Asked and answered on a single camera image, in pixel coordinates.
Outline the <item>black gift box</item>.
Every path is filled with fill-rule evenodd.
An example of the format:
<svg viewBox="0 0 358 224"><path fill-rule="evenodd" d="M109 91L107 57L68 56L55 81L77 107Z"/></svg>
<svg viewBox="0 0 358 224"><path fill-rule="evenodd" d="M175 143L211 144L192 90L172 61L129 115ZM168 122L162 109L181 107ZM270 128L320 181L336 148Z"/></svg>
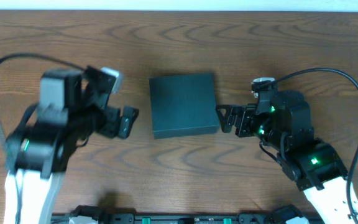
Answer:
<svg viewBox="0 0 358 224"><path fill-rule="evenodd" d="M212 73L154 77L149 90L155 139L214 134L220 128Z"/></svg>

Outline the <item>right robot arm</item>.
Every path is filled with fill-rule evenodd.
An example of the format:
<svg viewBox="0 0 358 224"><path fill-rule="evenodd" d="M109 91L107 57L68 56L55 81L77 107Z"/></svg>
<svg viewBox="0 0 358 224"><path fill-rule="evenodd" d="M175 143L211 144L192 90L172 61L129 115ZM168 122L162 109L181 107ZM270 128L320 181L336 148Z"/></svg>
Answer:
<svg viewBox="0 0 358 224"><path fill-rule="evenodd" d="M217 105L224 133L256 137L261 150L303 192L325 223L358 223L358 199L349 170L335 148L316 138L310 106L298 91L258 92L258 102L245 106Z"/></svg>

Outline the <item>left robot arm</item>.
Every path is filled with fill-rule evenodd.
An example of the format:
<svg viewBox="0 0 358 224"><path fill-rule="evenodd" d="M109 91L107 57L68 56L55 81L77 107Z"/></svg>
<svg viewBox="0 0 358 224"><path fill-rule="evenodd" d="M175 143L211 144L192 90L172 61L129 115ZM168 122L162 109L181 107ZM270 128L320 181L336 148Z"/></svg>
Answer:
<svg viewBox="0 0 358 224"><path fill-rule="evenodd" d="M83 71L47 70L40 79L39 101L30 105L5 147L5 223L48 223L68 161L97 133L129 137L139 110L108 106L124 75L108 67Z"/></svg>

